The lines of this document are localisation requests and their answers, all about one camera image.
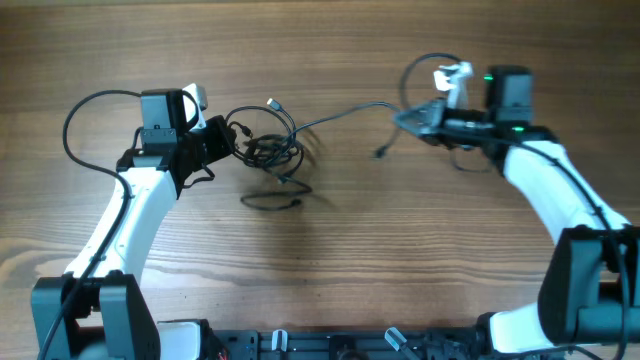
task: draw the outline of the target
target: wooden table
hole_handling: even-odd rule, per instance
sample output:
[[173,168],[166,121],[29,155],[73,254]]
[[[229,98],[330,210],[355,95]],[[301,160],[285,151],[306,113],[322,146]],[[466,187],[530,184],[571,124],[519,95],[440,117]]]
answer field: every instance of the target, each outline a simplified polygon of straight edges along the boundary
[[[638,223],[638,10],[473,0],[0,9],[0,358],[35,357],[31,288],[64,270],[113,190],[63,152],[62,122],[82,97],[197,82],[209,115],[273,97],[304,123],[397,103],[404,66],[425,52],[455,53],[478,74],[522,64],[536,76],[536,123]],[[412,101],[436,95],[435,65],[416,71]],[[480,107],[481,76],[471,94]],[[268,116],[238,120],[281,131]],[[96,100],[74,119],[71,147],[113,167],[140,124],[137,101]],[[386,109],[315,128],[324,146],[301,174],[315,192],[292,211],[247,209],[242,194],[278,185],[234,158],[213,164],[216,181],[185,191],[157,233],[141,284],[154,319],[424,328],[535,301],[553,245],[524,198],[495,172],[455,171],[444,149],[409,135],[372,161],[392,128]]]

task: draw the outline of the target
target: wooden surface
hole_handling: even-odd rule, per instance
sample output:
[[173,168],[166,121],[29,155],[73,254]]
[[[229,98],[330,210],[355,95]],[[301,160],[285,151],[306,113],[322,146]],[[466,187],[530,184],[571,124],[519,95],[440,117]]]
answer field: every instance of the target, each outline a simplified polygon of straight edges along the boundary
[[[88,240],[113,180],[66,158],[61,127],[89,93],[197,82],[207,114],[280,101],[299,122],[369,100],[397,103],[403,67],[455,53],[482,74],[536,75],[536,122],[556,132],[600,195],[640,221],[638,2],[238,3],[0,10],[0,358],[33,358],[30,289]],[[435,95],[433,66],[412,99]],[[482,80],[471,86],[480,106]],[[256,114],[257,133],[280,131]],[[71,146],[113,167],[139,126],[138,102],[83,108]],[[234,158],[185,191],[151,249],[142,288],[155,320],[217,329],[467,325],[536,300],[553,251],[524,198],[493,174],[454,171],[448,154],[403,135],[382,161],[388,110],[323,124],[324,150],[295,211],[238,201],[277,188]]]

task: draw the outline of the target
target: wood grain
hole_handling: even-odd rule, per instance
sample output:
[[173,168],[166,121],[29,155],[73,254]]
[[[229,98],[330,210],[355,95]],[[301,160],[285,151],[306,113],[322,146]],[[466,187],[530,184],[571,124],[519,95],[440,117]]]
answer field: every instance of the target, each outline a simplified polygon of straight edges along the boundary
[[[112,179],[62,150],[64,117],[87,94],[197,82],[209,115],[273,97],[307,122],[396,102],[403,67],[425,52],[458,54],[480,74],[522,64],[536,75],[536,122],[638,222],[638,10],[497,0],[0,9],[0,358],[35,356],[30,289],[64,270],[112,192]],[[435,95],[431,70],[416,71],[413,101]],[[480,106],[482,81],[471,91]],[[262,115],[238,119],[279,131]],[[139,124],[135,101],[100,99],[74,120],[71,146],[112,167]],[[535,301],[553,246],[523,197],[406,135],[370,160],[391,130],[386,110],[317,127],[324,147],[302,172],[315,193],[296,211],[243,207],[241,194],[277,185],[236,159],[214,164],[216,181],[186,191],[153,244],[141,286],[155,320],[422,328]]]

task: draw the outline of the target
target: robotic arm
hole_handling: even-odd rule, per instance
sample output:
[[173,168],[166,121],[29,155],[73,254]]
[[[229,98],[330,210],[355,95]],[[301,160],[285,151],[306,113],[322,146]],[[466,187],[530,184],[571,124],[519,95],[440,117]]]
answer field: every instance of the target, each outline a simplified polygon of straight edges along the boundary
[[[231,154],[235,140],[222,117],[203,120],[206,95],[191,85],[142,94],[142,148],[127,150],[117,164],[131,187],[130,205],[99,265],[80,284],[73,311],[64,314],[46,358],[475,360],[524,353],[525,359],[532,352],[562,352],[575,344],[615,343],[623,334],[640,341],[640,231],[597,196],[550,131],[531,124],[527,69],[489,69],[486,111],[466,108],[465,80],[472,74],[467,62],[441,67],[436,84],[448,97],[398,112],[394,122],[431,145],[480,148],[529,200],[556,245],[537,303],[482,315],[469,328],[411,333],[391,328],[384,334],[290,335],[213,331],[206,320],[154,323],[138,283],[155,233],[189,186],[187,177],[205,169],[209,177],[199,180],[212,180],[207,165]],[[54,314],[116,218],[123,190],[116,182],[105,214],[65,275],[41,278],[34,287],[32,311],[41,348]],[[602,264],[625,274],[622,281],[601,282]],[[91,311],[102,312],[103,327],[77,325],[75,319]]]

